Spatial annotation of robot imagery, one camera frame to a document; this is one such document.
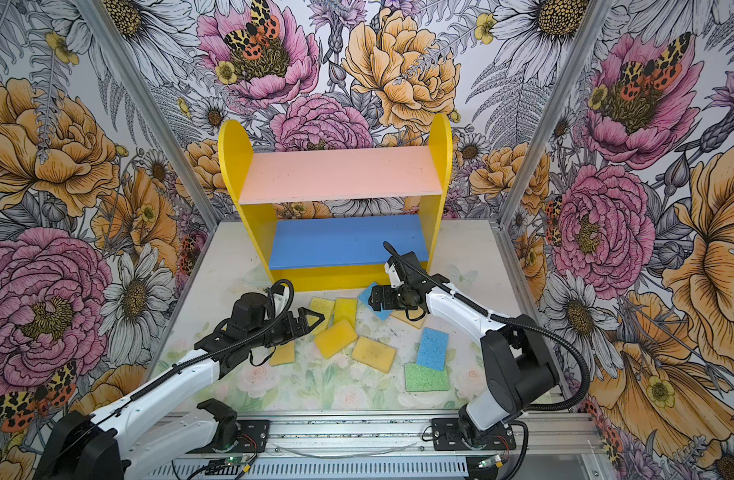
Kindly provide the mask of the thick yellow sponge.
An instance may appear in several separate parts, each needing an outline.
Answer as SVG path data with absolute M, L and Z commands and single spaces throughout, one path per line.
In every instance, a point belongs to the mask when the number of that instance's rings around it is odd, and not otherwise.
M 340 321 L 317 335 L 314 343 L 320 354 L 325 359 L 330 359 L 357 339 L 355 328 L 348 321 Z

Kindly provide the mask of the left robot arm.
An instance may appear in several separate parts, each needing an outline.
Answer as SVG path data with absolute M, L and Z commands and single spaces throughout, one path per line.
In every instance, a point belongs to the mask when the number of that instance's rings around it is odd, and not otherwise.
M 229 451 L 242 440 L 237 412 L 208 399 L 179 420 L 164 419 L 196 393 L 252 357 L 304 337 L 326 321 L 294 309 L 291 286 L 251 292 L 231 315 L 164 373 L 90 414 L 71 412 L 53 428 L 36 470 L 38 479 L 141 479 L 199 449 Z

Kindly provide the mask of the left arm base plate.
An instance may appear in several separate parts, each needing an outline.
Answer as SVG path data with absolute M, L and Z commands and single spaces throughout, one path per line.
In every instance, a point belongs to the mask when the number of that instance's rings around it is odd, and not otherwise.
M 191 450 L 192 454 L 260 454 L 266 451 L 271 422 L 269 420 L 239 419 L 219 426 L 213 439 L 205 446 Z

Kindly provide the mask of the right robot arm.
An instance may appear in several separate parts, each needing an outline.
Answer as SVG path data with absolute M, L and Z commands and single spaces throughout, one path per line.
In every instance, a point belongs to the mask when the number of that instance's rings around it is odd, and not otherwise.
M 485 390 L 461 408 L 458 429 L 464 442 L 482 447 L 506 424 L 559 383 L 545 331 L 529 316 L 507 317 L 463 294 L 446 277 L 430 275 L 413 252 L 400 255 L 386 242 L 390 282 L 372 288 L 376 311 L 419 308 L 480 343 Z

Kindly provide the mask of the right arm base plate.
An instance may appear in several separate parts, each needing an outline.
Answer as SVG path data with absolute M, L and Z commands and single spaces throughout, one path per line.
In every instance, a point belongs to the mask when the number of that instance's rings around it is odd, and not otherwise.
M 431 442 L 435 451 L 511 451 L 516 449 L 512 429 L 497 423 L 478 430 L 472 423 L 457 418 L 432 418 Z

